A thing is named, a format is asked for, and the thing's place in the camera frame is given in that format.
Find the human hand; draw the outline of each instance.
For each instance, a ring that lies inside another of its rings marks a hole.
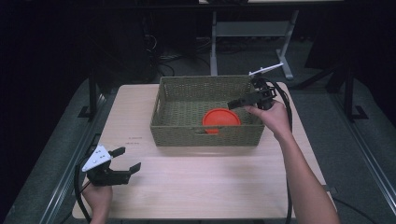
[[[252,105],[246,105],[244,108],[248,113],[259,117],[265,126],[274,133],[276,139],[291,133],[286,107],[279,101],[274,100],[273,106],[269,110],[261,110]]]
[[[89,184],[82,191],[82,195],[92,210],[91,223],[106,223],[113,199],[113,188],[111,186],[96,187]]]

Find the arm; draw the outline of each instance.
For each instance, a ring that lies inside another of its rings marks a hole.
[[[113,188],[111,186],[96,187],[90,184],[82,191],[82,195],[92,210],[91,224],[106,223],[113,199]]]
[[[299,223],[340,223],[335,208],[305,160],[291,133],[285,106],[275,101],[269,110],[245,106],[258,116],[279,142],[285,162],[294,211]]]

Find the woven basket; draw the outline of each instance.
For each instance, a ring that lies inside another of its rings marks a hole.
[[[255,91],[248,76],[162,77],[150,129],[158,147],[257,146],[263,124],[244,108],[241,125],[203,126],[205,113]],[[206,133],[208,128],[218,133]]]

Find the orange frisbee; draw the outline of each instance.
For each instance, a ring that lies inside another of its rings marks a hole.
[[[206,112],[202,119],[206,125],[241,125],[241,120],[233,111],[226,108],[215,108]],[[207,133],[218,133],[219,129],[207,129]]]

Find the light wood tabletop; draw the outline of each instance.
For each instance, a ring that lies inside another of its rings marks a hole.
[[[278,83],[288,94],[284,83]],[[113,170],[142,162],[128,185],[114,186],[110,218],[278,218],[288,211],[286,174],[278,142],[264,128],[256,147],[156,147],[150,120],[158,84],[119,89],[99,143],[126,147]],[[319,182],[325,185],[294,103],[293,133]],[[78,205],[75,218],[84,218]]]

